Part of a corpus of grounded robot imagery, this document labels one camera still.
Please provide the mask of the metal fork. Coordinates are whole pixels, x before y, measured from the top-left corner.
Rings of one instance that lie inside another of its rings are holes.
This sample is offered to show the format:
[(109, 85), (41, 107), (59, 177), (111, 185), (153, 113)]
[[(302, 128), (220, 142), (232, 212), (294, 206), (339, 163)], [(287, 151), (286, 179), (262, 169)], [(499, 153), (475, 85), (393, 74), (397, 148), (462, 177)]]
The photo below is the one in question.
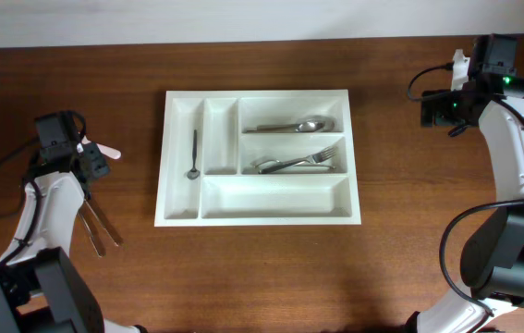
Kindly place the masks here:
[[(272, 164), (274, 163), (277, 163), (277, 162), (285, 162), (285, 161), (281, 161), (279, 159), (265, 159), (265, 160), (262, 160), (260, 162), (252, 162), (251, 165), (254, 169), (256, 169), (257, 173), (258, 171), (263, 168), (263, 167), (269, 167), (271, 166)], [(301, 165), (301, 166), (292, 166), (292, 167), (289, 167), (289, 168), (286, 168), (286, 169), (283, 169), (283, 170), (280, 170), (280, 171), (284, 171), (284, 170), (288, 170), (290, 168), (324, 168), (326, 170), (329, 170), (329, 171), (333, 171), (333, 170), (336, 170), (336, 167), (335, 166), (332, 166), (332, 165), (328, 165), (328, 164), (325, 164), (325, 163), (322, 163), (321, 165), (319, 166), (311, 166), (311, 165)]]
[(289, 167), (296, 167), (301, 165), (311, 165), (311, 166), (319, 166), (323, 162), (326, 162), (327, 160), (334, 157), (337, 153), (338, 149), (336, 146), (329, 146), (324, 148), (318, 153), (310, 154), (305, 157), (296, 158), (292, 160), (288, 160), (285, 162), (277, 162), (272, 164), (271, 166), (266, 166), (261, 168), (258, 173), (259, 174), (270, 174), (274, 173), (276, 171), (280, 171)]

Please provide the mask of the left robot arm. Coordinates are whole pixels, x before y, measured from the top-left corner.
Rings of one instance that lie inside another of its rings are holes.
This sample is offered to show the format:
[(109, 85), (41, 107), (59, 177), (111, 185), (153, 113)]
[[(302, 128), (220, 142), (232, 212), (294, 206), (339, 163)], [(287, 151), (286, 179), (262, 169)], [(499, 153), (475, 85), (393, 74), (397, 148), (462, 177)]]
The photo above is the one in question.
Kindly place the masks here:
[(0, 257), (0, 332), (142, 332), (108, 320), (69, 258), (91, 184), (109, 174), (73, 110), (37, 117), (38, 148), (22, 177), (15, 234)]

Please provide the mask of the dark-handled small metal teaspoon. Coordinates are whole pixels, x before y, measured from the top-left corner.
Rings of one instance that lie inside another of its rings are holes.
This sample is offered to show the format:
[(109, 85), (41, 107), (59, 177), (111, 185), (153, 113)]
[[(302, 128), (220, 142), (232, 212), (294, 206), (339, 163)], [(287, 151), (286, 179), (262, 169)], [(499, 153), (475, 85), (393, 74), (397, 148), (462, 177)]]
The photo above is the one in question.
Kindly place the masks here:
[(191, 169), (187, 172), (187, 178), (189, 180), (195, 180), (200, 176), (200, 171), (197, 168), (197, 157), (198, 157), (198, 131), (195, 129), (192, 135), (192, 166)]

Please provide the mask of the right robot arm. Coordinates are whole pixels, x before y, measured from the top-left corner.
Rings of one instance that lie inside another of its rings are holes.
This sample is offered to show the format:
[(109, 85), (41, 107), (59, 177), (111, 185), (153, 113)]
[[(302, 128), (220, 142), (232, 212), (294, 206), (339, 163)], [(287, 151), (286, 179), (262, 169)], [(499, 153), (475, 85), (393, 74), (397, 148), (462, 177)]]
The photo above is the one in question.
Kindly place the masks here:
[(524, 308), (524, 79), (515, 67), (517, 44), (507, 35), (480, 36), (471, 55), (456, 50), (442, 66), (453, 73), (450, 89), (409, 97), (421, 104), (423, 127), (446, 126), (451, 137), (480, 130), (496, 195), (446, 226), (439, 265), (449, 291), (414, 313), (407, 332), (479, 332)]

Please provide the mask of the large metal spoon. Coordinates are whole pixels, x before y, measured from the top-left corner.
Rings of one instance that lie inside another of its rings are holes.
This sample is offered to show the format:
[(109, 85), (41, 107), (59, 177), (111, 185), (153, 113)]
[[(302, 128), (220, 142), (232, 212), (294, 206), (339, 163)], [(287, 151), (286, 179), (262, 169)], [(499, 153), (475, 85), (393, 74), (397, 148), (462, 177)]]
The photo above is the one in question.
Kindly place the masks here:
[(335, 120), (328, 116), (315, 116), (308, 120), (313, 132), (330, 132), (335, 127)]
[(246, 133), (281, 133), (281, 132), (294, 132), (294, 133), (306, 133), (313, 132), (311, 127), (308, 125), (308, 120), (303, 120), (295, 124), (287, 125), (260, 125), (255, 129), (247, 129)]

